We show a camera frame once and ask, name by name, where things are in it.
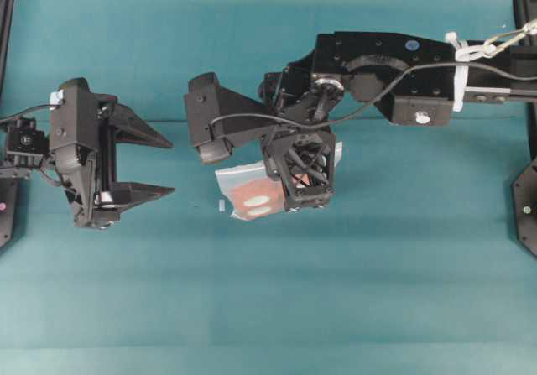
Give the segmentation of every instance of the bolt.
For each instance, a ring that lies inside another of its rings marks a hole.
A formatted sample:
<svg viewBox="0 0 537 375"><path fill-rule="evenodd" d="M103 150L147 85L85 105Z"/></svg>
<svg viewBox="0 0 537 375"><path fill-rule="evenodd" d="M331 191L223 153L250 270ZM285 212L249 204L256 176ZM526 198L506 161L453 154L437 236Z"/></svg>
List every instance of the bolt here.
<svg viewBox="0 0 537 375"><path fill-rule="evenodd" d="M414 115L414 118L420 125L426 125L430 122L429 114L425 111L417 111L417 113Z"/></svg>
<svg viewBox="0 0 537 375"><path fill-rule="evenodd" d="M29 146L32 143L32 137L29 136L28 134L25 134L20 138L20 143L23 146Z"/></svg>
<svg viewBox="0 0 537 375"><path fill-rule="evenodd" d="M404 47L407 50L414 52L415 50L418 50L420 48L420 43L416 41L415 39L411 39L409 41L406 41L406 44L404 44Z"/></svg>

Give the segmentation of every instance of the clear plastic bag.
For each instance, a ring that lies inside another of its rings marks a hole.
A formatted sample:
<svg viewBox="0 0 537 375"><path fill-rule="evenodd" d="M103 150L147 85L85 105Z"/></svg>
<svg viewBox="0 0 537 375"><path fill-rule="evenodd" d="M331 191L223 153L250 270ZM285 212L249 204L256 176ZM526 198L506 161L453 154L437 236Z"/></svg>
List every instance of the clear plastic bag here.
<svg viewBox="0 0 537 375"><path fill-rule="evenodd" d="M336 144L334 164L341 161L343 143ZM279 180L271 180L263 161L215 171L220 192L232 203L231 217L255 220L284 211L284 190Z"/></svg>

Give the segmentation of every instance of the wire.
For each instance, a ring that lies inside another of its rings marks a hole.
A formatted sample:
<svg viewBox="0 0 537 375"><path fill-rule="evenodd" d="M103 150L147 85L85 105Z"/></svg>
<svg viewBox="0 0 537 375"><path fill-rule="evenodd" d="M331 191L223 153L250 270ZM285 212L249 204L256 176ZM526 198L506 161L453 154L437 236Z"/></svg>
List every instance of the wire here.
<svg viewBox="0 0 537 375"><path fill-rule="evenodd" d="M59 107L60 107L59 105L53 105L53 104L36 105L35 107L26 108L25 110L14 113L13 115L9 115L8 117L0 117L0 124L16 121L17 119L23 117L23 115L26 115L27 113L39 111L41 109L49 109L49 108L56 109Z"/></svg>
<svg viewBox="0 0 537 375"><path fill-rule="evenodd" d="M508 73L507 71L503 71L501 69L498 69L497 67L485 65L483 63L477 63L477 62L440 62L440 63L430 63L425 65L416 65L409 67L406 70L403 70L397 77L395 77L382 91L380 91L373 99L369 100L368 102L365 102L360 107L356 108L354 111L348 113L347 115L344 115L342 117L332 119L331 121L326 121L322 123L315 123L312 125L307 125L304 123L293 121L292 119L287 119L285 117L276 117L274 115L268 115L264 113L231 113L228 115L222 115L220 117L215 117L211 122L210 126L214 126L217 122L223 121L225 119L230 119L234 117L259 117L262 119L269 119L275 122L279 123L286 123L288 125L302 128L306 130L316 130L321 128L326 128L330 125L341 123L348 121L349 119L353 119L354 117L360 115L365 109L373 105L375 102L380 101L384 96L386 96L390 91L393 90L394 87L396 87L407 75L412 73L413 71L417 70L423 70L423 69L437 69L441 67L457 67L457 66L468 66L475 69L480 70L487 70L490 71L498 76L505 77L506 79L515 80L515 81L537 81L537 76L531 76L531 77L520 77L516 75L512 75L511 73Z"/></svg>
<svg viewBox="0 0 537 375"><path fill-rule="evenodd" d="M64 184L61 183L59 180L55 180L54 178L48 176L48 175L44 172L44 169L43 169L43 168L38 169L38 172L41 174L41 176L42 176L43 179L47 182L47 184L52 185L52 186L55 186L55 187L64 186Z"/></svg>

